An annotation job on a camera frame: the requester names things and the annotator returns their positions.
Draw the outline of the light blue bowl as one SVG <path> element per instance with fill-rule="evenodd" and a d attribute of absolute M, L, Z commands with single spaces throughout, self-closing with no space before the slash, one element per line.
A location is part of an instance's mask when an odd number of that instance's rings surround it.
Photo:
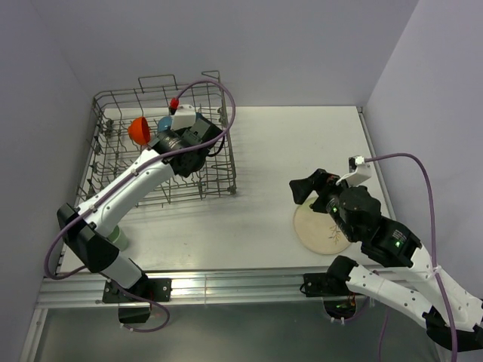
<path fill-rule="evenodd" d="M 157 124 L 157 131 L 162 132 L 164 130 L 169 130 L 171 129 L 171 125 L 173 122 L 173 118 L 171 115 L 166 115 L 162 117 Z"/>

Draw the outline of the orange bowl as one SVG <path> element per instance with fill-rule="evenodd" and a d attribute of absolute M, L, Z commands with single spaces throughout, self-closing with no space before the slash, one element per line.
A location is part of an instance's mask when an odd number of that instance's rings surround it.
<path fill-rule="evenodd" d="M 128 127 L 128 136 L 139 146 L 147 146 L 151 141 L 151 130 L 148 121 L 141 116 L 135 118 Z"/>

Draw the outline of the green cup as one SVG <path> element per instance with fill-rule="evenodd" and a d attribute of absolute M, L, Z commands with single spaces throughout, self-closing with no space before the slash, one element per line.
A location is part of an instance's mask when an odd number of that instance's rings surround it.
<path fill-rule="evenodd" d="M 107 236 L 110 243 L 116 246 L 120 251 L 125 251 L 129 246 L 128 238 L 126 237 L 123 230 L 116 225 L 111 233 Z"/>

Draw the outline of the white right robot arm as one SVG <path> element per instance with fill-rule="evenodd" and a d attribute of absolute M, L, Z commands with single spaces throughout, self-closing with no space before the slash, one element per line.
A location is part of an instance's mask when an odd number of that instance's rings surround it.
<path fill-rule="evenodd" d="M 428 337 L 447 350 L 482 348 L 482 300 L 466 292 L 444 270 L 432 267 L 431 256 L 405 225 L 382 215 L 381 204 L 365 186 L 348 186 L 335 174 L 317 169 L 289 183 L 295 204 L 317 194 L 311 209 L 329 215 L 361 252 L 409 283 L 403 287 L 346 256 L 337 256 L 324 282 L 308 292 L 358 293 L 407 315 Z"/>

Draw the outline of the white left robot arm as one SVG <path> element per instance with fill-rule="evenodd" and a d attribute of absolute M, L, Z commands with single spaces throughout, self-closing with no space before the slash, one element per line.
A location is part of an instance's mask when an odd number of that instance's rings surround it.
<path fill-rule="evenodd" d="M 188 177 L 205 164 L 225 131 L 203 116 L 191 127 L 157 133 L 140 156 L 108 186 L 77 207 L 57 211 L 60 240 L 94 274 L 118 285 L 130 301 L 146 295 L 148 277 L 108 237 L 121 219 L 157 186 L 175 176 Z"/>

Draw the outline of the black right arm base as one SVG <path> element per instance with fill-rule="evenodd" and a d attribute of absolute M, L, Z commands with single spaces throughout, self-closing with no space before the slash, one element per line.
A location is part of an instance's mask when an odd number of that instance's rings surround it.
<path fill-rule="evenodd" d="M 351 296 L 346 283 L 349 274 L 359 264 L 349 257 L 337 256 L 325 272 L 305 273 L 299 291 L 307 298 L 324 296 Z"/>

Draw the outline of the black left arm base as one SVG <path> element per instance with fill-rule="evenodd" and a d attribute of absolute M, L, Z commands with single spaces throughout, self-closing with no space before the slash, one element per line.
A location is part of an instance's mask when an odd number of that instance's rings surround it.
<path fill-rule="evenodd" d="M 116 282 L 108 280 L 104 286 L 102 303 L 118 305 L 118 320 L 123 327 L 143 333 L 160 330 L 171 319 L 170 312 L 162 305 L 163 302 L 170 301 L 171 287 L 170 278 L 143 277 L 139 284 L 126 290 L 120 288 Z M 143 330 L 140 325 L 154 317 L 157 311 L 165 316 L 163 323 L 158 327 Z"/>

